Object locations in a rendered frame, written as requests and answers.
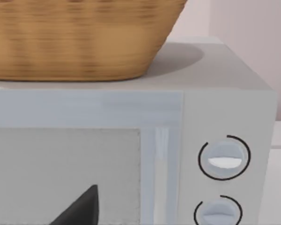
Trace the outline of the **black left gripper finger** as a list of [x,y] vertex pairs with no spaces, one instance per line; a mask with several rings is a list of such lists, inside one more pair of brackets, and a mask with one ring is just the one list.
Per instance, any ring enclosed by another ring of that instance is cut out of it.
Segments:
[[99,192],[92,185],[49,225],[98,225]]

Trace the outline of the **pale blue microwave door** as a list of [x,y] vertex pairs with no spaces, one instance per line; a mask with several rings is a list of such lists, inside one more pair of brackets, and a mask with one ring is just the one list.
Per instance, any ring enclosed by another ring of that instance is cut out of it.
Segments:
[[92,185],[98,225],[177,220],[180,91],[0,90],[0,225],[49,225]]

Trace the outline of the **pale microwave knob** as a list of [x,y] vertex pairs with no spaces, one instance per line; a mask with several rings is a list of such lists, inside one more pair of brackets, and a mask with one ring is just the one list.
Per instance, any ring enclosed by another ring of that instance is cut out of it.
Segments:
[[230,139],[209,144],[202,153],[202,166],[211,176],[225,179],[241,172],[247,162],[245,147]]
[[200,209],[201,225],[235,225],[238,221],[237,207],[226,199],[204,203]]

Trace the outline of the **woven wicker basket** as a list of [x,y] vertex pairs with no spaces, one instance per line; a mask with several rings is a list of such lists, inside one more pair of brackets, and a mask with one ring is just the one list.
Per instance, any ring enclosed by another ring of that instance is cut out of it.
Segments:
[[116,81],[146,73],[187,0],[0,0],[0,80]]

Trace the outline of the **pale microwave oven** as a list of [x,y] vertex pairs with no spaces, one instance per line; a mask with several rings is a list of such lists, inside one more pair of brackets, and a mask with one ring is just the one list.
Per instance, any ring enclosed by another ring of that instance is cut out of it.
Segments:
[[[258,223],[277,108],[276,93],[224,43],[212,37],[167,42],[143,77],[122,82],[0,82],[0,90],[180,91],[184,96],[177,220],[201,225],[200,209],[217,199],[237,207],[235,225]],[[202,166],[203,150],[241,143],[247,162],[219,179]]]

